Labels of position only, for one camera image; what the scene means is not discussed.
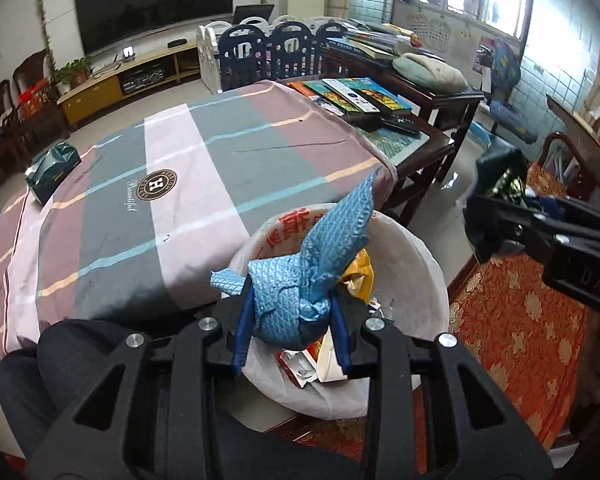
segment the white plastic trash bag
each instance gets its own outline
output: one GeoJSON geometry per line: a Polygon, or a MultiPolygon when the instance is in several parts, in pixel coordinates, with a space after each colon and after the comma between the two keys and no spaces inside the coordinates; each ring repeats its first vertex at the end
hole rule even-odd
{"type": "MultiPolygon", "coordinates": [[[[269,219],[242,247],[229,265],[247,275],[251,260],[299,252],[311,227],[334,204],[295,209],[269,219]]],[[[391,304],[395,325],[405,334],[433,340],[448,330],[449,302],[445,279],[424,243],[400,224],[374,211],[366,250],[374,269],[373,296],[382,306],[391,304]]],[[[252,338],[245,377],[263,394],[296,412],[325,420],[366,415],[368,379],[296,387],[278,367],[280,348],[252,338]]],[[[414,381],[414,388],[419,384],[414,381]]]]}

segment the crumpled trash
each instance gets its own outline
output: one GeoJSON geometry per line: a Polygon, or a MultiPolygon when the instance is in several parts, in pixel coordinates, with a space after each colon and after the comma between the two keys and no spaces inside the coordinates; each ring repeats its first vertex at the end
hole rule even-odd
{"type": "MultiPolygon", "coordinates": [[[[301,351],[324,335],[331,311],[329,290],[368,243],[366,229],[373,213],[376,173],[320,219],[299,253],[249,262],[254,336],[279,348],[301,351]]],[[[244,280],[231,269],[224,269],[212,273],[211,285],[236,296],[244,280]]]]}

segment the plaid fabric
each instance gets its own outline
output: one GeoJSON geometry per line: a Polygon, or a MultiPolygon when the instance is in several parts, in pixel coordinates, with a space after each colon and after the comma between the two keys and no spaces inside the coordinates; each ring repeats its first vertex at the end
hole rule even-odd
{"type": "Polygon", "coordinates": [[[0,216],[0,359],[62,319],[124,323],[215,301],[210,272],[267,219],[337,202],[379,166],[376,208],[397,179],[386,157],[270,81],[105,138],[44,207],[24,193],[0,216]],[[160,170],[174,177],[154,177],[139,192],[160,170]],[[140,198],[168,180],[169,192],[140,198]]]}

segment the green plant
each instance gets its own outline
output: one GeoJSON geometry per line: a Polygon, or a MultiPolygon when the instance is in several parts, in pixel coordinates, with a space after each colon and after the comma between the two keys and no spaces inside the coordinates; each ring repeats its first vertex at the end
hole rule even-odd
{"type": "Polygon", "coordinates": [[[88,57],[74,59],[60,70],[56,70],[54,76],[51,78],[51,83],[54,85],[58,83],[71,84],[75,75],[80,72],[86,72],[87,75],[91,72],[91,60],[88,57]]]}

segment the potted plant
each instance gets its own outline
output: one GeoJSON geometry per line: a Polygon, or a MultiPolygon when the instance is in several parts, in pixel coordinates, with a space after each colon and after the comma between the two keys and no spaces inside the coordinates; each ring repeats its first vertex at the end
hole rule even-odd
{"type": "Polygon", "coordinates": [[[91,63],[88,57],[75,59],[67,63],[60,70],[56,70],[54,81],[56,84],[64,83],[76,88],[87,81],[91,73],[91,63]]]}

